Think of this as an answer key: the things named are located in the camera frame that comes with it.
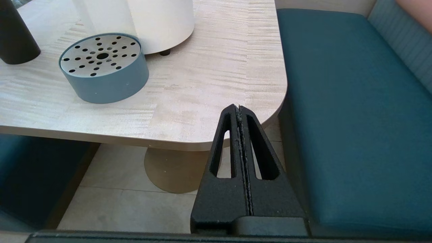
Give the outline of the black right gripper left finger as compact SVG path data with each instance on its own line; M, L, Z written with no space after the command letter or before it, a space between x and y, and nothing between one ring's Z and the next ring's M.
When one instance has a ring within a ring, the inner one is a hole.
M228 234L237 218L249 215L238 115L239 108L234 104L221 112L190 215L193 234ZM229 132L231 177L218 178L226 132Z

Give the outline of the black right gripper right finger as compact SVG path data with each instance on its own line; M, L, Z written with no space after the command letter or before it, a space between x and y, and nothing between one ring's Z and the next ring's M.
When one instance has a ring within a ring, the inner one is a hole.
M239 107L239 113L249 215L305 219L287 174L256 115L244 106Z

